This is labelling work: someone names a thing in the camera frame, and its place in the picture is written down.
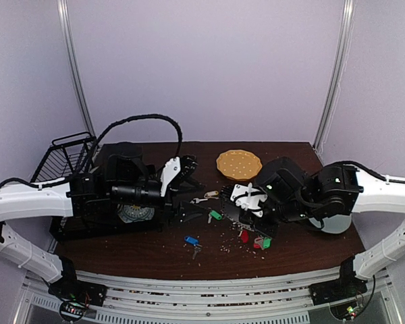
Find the red tag key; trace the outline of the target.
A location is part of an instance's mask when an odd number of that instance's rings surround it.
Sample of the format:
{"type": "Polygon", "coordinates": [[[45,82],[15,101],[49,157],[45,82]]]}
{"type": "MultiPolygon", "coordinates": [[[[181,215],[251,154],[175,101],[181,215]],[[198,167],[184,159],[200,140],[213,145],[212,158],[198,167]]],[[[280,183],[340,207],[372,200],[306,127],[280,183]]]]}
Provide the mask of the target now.
{"type": "Polygon", "coordinates": [[[248,243],[248,241],[249,241],[249,235],[245,229],[240,230],[238,237],[239,237],[240,241],[244,244],[248,243]]]}

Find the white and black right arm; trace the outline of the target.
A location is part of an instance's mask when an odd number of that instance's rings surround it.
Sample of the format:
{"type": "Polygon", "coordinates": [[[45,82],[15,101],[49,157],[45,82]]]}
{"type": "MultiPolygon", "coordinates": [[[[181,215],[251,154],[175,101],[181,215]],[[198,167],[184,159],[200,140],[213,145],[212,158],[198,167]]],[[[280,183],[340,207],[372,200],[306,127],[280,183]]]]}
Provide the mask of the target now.
{"type": "MultiPolygon", "coordinates": [[[[338,161],[308,175],[287,157],[262,167],[254,182],[221,189],[223,203],[235,209],[238,223],[274,238],[279,223],[309,221],[327,232],[328,221],[354,213],[405,214],[405,178],[381,175],[355,161],[338,161]]],[[[348,297],[358,281],[369,280],[405,255],[405,220],[386,238],[340,265],[333,293],[348,297]]]]}

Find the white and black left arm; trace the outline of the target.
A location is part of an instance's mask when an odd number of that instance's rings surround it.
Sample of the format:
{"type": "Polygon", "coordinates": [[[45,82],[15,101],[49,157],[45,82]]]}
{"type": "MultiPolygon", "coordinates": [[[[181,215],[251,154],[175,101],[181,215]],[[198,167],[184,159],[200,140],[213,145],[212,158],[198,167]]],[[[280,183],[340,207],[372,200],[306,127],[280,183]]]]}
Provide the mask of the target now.
{"type": "Polygon", "coordinates": [[[193,155],[174,156],[157,169],[131,142],[105,144],[88,171],[70,179],[0,184],[0,255],[41,276],[70,300],[84,292],[72,262],[21,237],[14,219],[53,217],[56,240],[78,240],[126,232],[160,230],[181,213],[175,196],[202,190],[192,175],[193,155]]]}

